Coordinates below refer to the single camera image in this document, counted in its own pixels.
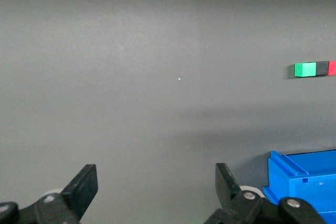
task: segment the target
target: multicolored block row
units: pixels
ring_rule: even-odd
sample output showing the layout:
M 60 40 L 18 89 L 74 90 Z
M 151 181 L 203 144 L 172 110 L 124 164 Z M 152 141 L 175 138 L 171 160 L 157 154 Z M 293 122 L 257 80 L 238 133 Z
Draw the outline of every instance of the multicolored block row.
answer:
M 336 61 L 295 63 L 296 77 L 336 76 Z

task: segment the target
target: black robotic claw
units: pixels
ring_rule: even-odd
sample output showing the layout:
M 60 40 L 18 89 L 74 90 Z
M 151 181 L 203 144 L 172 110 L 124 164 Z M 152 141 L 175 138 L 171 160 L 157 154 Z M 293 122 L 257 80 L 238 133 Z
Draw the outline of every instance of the black robotic claw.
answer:
M 283 198 L 277 206 L 253 191 L 242 191 L 226 164 L 216 164 L 216 192 L 222 209 L 205 224 L 325 224 L 302 199 Z
M 43 196 L 21 210 L 17 203 L 1 203 L 0 224 L 78 224 L 97 191 L 96 165 L 86 165 L 60 194 Z

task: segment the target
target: blue box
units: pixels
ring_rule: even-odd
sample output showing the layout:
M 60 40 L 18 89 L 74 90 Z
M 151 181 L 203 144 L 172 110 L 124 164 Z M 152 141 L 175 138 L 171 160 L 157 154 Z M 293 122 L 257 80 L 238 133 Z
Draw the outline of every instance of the blue box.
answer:
M 274 204 L 298 197 L 309 202 L 327 223 L 336 223 L 336 150 L 281 155 L 271 151 L 266 197 Z

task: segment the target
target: screw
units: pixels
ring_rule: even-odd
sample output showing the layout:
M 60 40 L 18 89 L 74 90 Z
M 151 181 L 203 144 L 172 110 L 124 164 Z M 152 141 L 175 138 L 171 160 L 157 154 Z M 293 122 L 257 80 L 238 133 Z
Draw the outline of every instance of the screw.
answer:
M 7 211 L 8 209 L 9 209 L 8 205 L 4 205 L 4 206 L 0 207 L 0 214 Z
M 298 203 L 294 199 L 287 199 L 287 204 L 290 205 L 291 207 L 295 207 L 295 208 L 299 208 L 300 207 L 300 203 Z
M 52 195 L 48 195 L 48 196 L 43 200 L 43 202 L 44 202 L 44 203 L 49 203 L 49 202 L 52 202 L 54 199 L 55 199 L 54 196 L 52 196 Z
M 253 193 L 250 193 L 250 192 L 244 193 L 244 197 L 246 199 L 249 199 L 249 200 L 253 200 L 253 199 L 256 198 L 256 196 Z

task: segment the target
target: gray surface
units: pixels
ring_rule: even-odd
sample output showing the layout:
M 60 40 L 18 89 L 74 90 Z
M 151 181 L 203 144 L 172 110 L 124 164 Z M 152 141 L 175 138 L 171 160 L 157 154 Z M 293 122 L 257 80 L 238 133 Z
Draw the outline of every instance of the gray surface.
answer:
M 83 223 L 203 223 L 214 164 L 336 148 L 335 0 L 0 0 L 0 201 L 96 163 Z

